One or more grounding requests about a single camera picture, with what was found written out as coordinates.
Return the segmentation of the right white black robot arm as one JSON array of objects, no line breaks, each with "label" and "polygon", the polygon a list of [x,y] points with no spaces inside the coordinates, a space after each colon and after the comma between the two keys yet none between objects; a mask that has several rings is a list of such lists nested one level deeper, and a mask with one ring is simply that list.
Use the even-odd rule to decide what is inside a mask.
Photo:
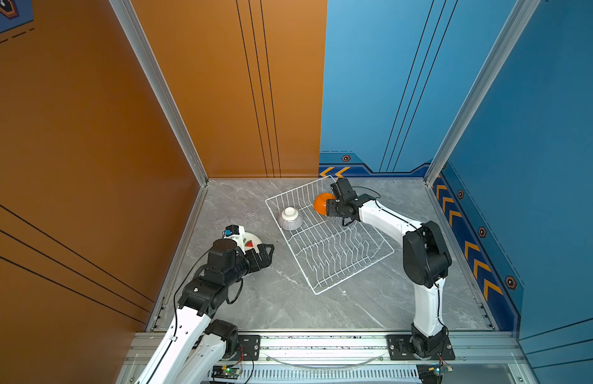
[{"label": "right white black robot arm", "polygon": [[318,214],[341,218],[345,227],[362,222],[402,245],[403,269],[415,292],[410,339],[413,353],[421,359],[442,359],[450,346],[443,298],[453,260],[440,226],[433,221],[420,223],[410,219],[371,195],[358,195],[348,179],[333,182],[331,189],[330,193],[316,197],[313,206]]}]

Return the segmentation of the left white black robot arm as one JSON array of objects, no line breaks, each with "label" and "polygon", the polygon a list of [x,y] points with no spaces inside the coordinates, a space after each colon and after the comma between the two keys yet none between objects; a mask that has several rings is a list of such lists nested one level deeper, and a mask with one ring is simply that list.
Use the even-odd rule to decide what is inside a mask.
[{"label": "left white black robot arm", "polygon": [[223,304],[233,304],[229,289],[267,267],[275,246],[261,243],[244,250],[232,238],[214,241],[203,253],[207,262],[173,298],[173,319],[137,383],[202,383],[216,363],[238,350],[238,327],[214,319]]}]

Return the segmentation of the white wire dish rack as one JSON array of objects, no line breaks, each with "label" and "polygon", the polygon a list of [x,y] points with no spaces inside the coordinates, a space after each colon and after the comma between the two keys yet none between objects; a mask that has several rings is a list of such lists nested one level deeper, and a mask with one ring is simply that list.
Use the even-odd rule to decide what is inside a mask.
[{"label": "white wire dish rack", "polygon": [[385,235],[376,228],[362,222],[344,227],[342,219],[315,211],[315,198],[330,193],[333,182],[332,176],[326,176],[265,200],[276,224],[287,208],[294,208],[303,219],[299,228],[280,231],[316,295],[395,253]]}]

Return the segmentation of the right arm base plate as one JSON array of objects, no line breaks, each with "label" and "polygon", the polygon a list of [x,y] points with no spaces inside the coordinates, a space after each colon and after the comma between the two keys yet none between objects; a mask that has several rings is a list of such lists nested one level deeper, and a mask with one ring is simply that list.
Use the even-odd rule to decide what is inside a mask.
[{"label": "right arm base plate", "polygon": [[430,338],[419,334],[389,334],[386,342],[392,361],[456,359],[453,345],[444,332]]}]

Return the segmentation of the white plate red pattern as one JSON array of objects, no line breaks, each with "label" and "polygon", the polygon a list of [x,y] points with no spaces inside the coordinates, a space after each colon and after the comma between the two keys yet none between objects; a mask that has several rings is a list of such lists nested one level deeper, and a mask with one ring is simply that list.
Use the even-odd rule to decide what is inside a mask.
[{"label": "white plate red pattern", "polygon": [[244,252],[247,251],[255,251],[256,253],[259,253],[259,245],[262,244],[262,241],[260,240],[260,238],[252,233],[246,232],[244,231],[243,234],[241,235],[242,237],[242,250]]}]

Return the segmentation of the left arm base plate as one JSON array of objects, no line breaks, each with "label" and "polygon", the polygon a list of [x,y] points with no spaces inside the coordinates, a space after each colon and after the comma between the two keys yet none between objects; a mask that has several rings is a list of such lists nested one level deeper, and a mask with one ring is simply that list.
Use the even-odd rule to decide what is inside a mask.
[{"label": "left arm base plate", "polygon": [[236,361],[243,357],[246,361],[257,362],[260,356],[260,342],[259,334],[230,336],[226,342],[223,360]]}]

